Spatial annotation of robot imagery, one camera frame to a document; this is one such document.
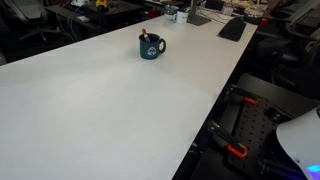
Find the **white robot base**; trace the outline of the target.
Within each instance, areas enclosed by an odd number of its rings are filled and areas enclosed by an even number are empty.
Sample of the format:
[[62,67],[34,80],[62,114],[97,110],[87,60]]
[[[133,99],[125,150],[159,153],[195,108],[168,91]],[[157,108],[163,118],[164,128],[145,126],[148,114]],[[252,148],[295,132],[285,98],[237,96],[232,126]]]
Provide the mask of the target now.
[[308,180],[320,180],[320,107],[281,123],[279,144]]

